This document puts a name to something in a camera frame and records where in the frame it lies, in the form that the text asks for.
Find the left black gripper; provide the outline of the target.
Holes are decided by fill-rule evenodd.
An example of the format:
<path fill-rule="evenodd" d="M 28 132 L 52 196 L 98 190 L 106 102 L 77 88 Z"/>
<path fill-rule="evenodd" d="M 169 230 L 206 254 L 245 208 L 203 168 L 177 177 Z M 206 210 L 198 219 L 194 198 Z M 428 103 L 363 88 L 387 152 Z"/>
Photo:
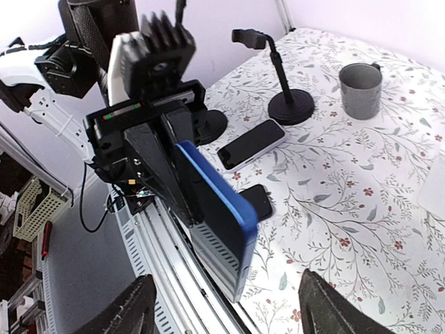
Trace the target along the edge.
<path fill-rule="evenodd" d="M 204 214 L 184 144 L 194 148 L 202 141 L 205 92 L 198 80 L 181 82 L 153 102 L 125 100 L 83 120 L 99 178 L 125 195 L 146 186 L 189 228 Z"/>

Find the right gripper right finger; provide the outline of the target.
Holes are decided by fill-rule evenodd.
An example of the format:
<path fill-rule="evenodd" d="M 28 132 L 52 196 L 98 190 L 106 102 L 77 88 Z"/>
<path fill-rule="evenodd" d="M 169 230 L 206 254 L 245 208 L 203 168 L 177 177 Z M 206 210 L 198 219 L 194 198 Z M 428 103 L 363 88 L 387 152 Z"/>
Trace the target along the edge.
<path fill-rule="evenodd" d="M 393 333 L 360 312 L 320 275 L 309 269 L 302 273 L 298 297 L 304 333 Z"/>

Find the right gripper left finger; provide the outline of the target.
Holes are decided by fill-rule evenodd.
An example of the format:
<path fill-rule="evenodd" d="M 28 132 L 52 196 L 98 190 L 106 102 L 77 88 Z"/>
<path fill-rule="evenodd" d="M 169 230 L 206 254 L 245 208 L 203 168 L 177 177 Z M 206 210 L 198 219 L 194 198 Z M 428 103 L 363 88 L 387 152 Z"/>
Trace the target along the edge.
<path fill-rule="evenodd" d="M 139 276 L 78 333 L 154 333 L 155 303 L 152 275 Z"/>

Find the phone with blue case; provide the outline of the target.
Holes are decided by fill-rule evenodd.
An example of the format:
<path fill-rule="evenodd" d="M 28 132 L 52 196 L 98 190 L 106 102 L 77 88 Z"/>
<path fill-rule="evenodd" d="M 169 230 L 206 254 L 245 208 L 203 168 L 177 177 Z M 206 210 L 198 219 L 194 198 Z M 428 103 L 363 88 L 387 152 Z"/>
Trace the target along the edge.
<path fill-rule="evenodd" d="M 194 251 L 227 299 L 237 303 L 257 241 L 257 213 L 196 147 L 184 144 L 184 151 L 199 177 L 194 189 L 204 214 L 190 228 Z"/>

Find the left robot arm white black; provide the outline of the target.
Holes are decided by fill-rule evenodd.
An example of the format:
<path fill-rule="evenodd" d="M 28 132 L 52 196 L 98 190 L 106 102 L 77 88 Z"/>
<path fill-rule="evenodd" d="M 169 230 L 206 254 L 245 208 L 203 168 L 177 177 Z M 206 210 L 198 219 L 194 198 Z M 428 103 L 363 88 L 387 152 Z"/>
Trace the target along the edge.
<path fill-rule="evenodd" d="M 60 1 L 64 33 L 1 53 L 1 101 L 76 150 L 126 197 L 147 190 L 186 224 L 198 214 L 176 145 L 202 142 L 205 90 L 182 79 L 196 50 L 175 17 L 139 17 L 133 1 Z"/>

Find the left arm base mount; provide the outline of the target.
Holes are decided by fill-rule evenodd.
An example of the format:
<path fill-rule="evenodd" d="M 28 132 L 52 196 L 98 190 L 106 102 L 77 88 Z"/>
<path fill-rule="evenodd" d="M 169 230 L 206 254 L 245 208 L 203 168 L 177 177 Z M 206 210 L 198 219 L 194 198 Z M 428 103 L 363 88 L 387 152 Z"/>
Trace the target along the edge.
<path fill-rule="evenodd" d="M 107 213 L 116 214 L 125 207 L 131 215 L 137 214 L 154 202 L 154 194 L 136 179 L 109 184 L 110 189 L 104 203 Z"/>

